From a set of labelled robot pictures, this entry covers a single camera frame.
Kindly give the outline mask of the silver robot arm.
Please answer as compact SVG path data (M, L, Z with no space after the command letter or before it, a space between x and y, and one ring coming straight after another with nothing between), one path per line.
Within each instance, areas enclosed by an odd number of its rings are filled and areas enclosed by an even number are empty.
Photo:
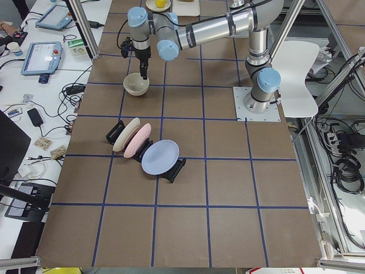
M143 7L132 7L126 20L131 36L119 43L118 48L123 57L130 52L135 53L140 61L140 75L146 79L151 35L156 36L160 58L172 61L182 50L248 31L249 53L245 67L253 87L244 97L244 106L251 113L262 114L268 109L281 83L279 72L271 66L267 32L282 8L283 1L249 1L223 15L180 25L175 13L155 13Z

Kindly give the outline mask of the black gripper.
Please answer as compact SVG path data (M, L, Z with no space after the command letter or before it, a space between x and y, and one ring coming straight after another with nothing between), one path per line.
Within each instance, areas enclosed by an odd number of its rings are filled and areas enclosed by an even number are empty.
M135 56L140 61L140 76L144 80L147 80L149 59L151 58L151 48L147 47L146 49L142 50L135 48Z

